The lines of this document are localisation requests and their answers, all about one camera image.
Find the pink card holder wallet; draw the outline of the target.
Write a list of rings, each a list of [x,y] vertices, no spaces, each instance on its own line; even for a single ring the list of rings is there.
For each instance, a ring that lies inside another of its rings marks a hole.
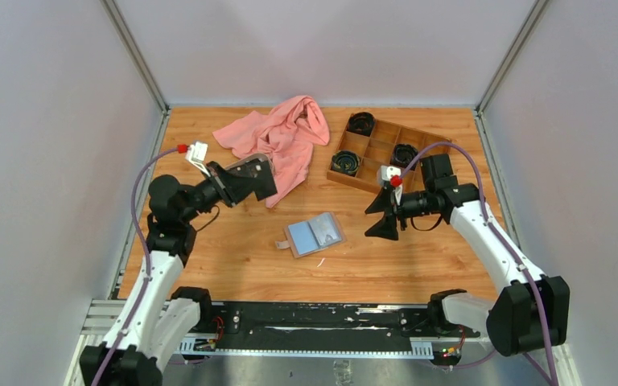
[[[340,226],[335,214],[333,212],[329,213],[332,213],[340,230],[341,236],[343,237],[343,240],[340,243],[334,244],[327,248],[319,248],[308,225],[308,220],[303,220],[298,223],[290,224],[283,229],[285,239],[275,242],[276,249],[288,250],[291,252],[293,258],[299,259],[301,257],[306,257],[328,248],[335,247],[339,244],[343,244],[346,241],[346,236],[343,229]]]

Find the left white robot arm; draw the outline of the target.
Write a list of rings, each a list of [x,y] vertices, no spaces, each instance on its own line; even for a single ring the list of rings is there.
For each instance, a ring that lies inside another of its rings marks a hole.
[[[140,236],[144,260],[134,287],[102,342],[87,346],[79,364],[86,385],[160,385],[185,335],[214,322],[209,292],[173,285],[188,263],[197,236],[192,221],[219,204],[235,207],[250,195],[275,195],[272,162],[264,154],[222,167],[204,165],[204,180],[182,184],[173,175],[148,188],[148,234]]]

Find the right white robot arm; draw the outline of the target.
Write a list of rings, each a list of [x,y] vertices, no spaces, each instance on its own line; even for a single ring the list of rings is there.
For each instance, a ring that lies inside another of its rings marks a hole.
[[[431,295],[427,324],[437,335],[458,326],[489,338],[503,356],[562,345],[567,340],[570,288],[550,277],[508,238],[477,184],[460,184],[447,154],[422,159],[424,190],[403,191],[402,170],[381,166],[381,189],[366,213],[383,216],[366,236],[398,240],[415,217],[438,215],[457,231],[481,260],[498,297],[488,302],[464,289]]]

